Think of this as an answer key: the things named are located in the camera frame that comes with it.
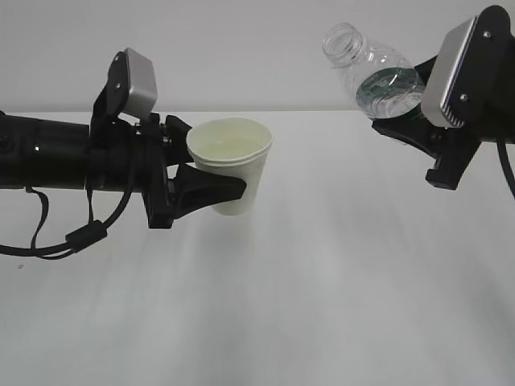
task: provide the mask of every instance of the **water bottle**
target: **water bottle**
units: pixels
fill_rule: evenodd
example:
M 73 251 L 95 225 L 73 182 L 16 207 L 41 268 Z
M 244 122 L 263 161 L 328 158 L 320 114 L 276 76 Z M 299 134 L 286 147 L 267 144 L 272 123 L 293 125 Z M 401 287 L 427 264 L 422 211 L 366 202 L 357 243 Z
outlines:
M 369 118 L 422 115 L 425 85 L 393 48 L 370 42 L 354 26 L 342 23 L 326 34 L 323 52 L 338 71 L 344 91 Z

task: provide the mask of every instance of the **table surface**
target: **table surface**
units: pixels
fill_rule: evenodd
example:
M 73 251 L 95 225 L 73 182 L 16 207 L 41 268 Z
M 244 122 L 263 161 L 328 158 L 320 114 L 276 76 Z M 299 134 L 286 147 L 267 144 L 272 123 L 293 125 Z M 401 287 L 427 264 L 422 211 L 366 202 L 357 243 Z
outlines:
M 358 112 L 178 115 L 270 127 L 254 209 L 149 231 L 134 195 L 89 250 L 1 257 L 2 384 L 515 384 L 515 202 L 495 146 L 450 192 Z M 84 192 L 47 192 L 41 245 L 87 218 Z M 0 195 L 1 242 L 28 245 L 39 201 Z M 97 217 L 118 200 L 96 194 Z

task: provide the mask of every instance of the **cup rim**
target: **cup rim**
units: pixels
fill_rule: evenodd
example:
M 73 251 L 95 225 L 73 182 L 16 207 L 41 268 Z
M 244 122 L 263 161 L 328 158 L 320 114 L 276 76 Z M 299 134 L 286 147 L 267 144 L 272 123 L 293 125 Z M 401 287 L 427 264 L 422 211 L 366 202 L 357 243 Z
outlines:
M 270 135 L 270 140 L 262 148 L 260 148 L 259 150 L 256 150 L 256 151 L 254 151 L 252 153 L 244 155 L 243 157 L 227 158 L 227 159 L 217 159 L 217 158 L 203 157 L 203 156 L 197 154 L 190 147 L 190 142 L 189 142 L 190 136 L 189 136 L 189 133 L 191 133 L 193 130 L 196 130 L 197 128 L 200 128 L 203 125 L 206 125 L 206 124 L 214 122 L 214 121 L 226 121 L 226 120 L 231 120 L 231 119 L 241 119 L 241 120 L 251 121 L 253 123 L 257 123 L 258 125 L 260 125 L 262 128 L 264 128 L 268 132 L 268 134 Z M 272 146 L 272 142 L 274 141 L 274 135 L 272 134 L 270 129 L 268 127 L 266 127 L 265 125 L 263 125 L 261 122 L 258 122 L 258 121 L 254 121 L 252 119 L 244 118 L 244 117 L 229 117 L 229 118 L 216 119 L 214 121 L 205 122 L 205 123 L 203 123 L 201 125 L 193 127 L 192 129 L 190 129 L 188 135 L 186 136 L 187 151 L 190 153 L 190 155 L 194 159 L 198 159 L 200 162 L 202 162 L 206 166 L 240 166 L 240 165 L 244 165 L 246 163 L 251 163 L 252 161 L 256 160 L 257 158 L 260 158 L 263 154 L 268 153 L 268 151 L 270 150 L 270 147 Z

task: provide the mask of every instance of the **white background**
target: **white background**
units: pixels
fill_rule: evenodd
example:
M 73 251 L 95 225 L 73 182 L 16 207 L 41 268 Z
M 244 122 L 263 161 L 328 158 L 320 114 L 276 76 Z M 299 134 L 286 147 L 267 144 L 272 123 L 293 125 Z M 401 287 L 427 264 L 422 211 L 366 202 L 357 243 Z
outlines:
M 515 18 L 513 0 L 496 0 Z M 116 52 L 154 62 L 162 111 L 346 109 L 321 52 L 354 23 L 414 64 L 492 0 L 2 0 L 0 106 L 91 111 Z
M 515 384 L 515 203 L 495 146 L 449 192 L 358 112 L 242 115 L 275 136 L 248 215 L 148 231 L 134 195 L 79 255 L 0 259 L 1 384 Z M 87 217 L 84 192 L 48 193 L 41 245 Z M 118 200 L 96 194 L 98 218 Z M 2 191 L 0 208 L 0 241 L 28 245 L 38 199 Z

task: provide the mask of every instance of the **bottle opening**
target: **bottle opening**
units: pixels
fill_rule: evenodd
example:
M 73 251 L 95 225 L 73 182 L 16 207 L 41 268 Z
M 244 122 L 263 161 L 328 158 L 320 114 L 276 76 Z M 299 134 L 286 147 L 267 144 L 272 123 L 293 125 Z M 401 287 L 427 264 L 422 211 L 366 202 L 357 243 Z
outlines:
M 363 35 L 352 24 L 341 23 L 325 35 L 323 53 L 334 68 L 347 67 L 360 53 L 363 41 Z

